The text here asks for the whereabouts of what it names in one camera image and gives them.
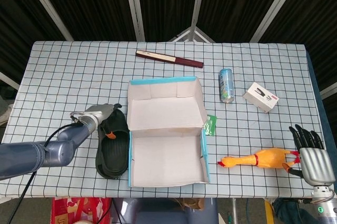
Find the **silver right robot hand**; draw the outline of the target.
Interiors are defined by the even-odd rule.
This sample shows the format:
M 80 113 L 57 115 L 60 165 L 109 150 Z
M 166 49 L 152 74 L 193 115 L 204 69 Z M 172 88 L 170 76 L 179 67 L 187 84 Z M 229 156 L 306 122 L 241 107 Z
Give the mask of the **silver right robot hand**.
M 299 153 L 300 170 L 283 163 L 287 173 L 303 178 L 307 184 L 330 186 L 335 181 L 335 174 L 328 152 L 324 149 L 320 136 L 315 131 L 308 131 L 298 124 L 289 127 Z

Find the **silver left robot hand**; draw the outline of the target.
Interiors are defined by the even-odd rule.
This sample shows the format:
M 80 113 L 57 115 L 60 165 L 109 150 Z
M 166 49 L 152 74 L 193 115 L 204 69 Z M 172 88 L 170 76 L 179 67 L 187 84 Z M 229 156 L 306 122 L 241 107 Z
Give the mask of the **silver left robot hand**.
M 89 131 L 89 135 L 97 130 L 98 126 L 113 113 L 113 111 L 121 108 L 120 104 L 102 104 L 93 105 L 86 111 L 78 114 L 79 121 L 84 124 Z

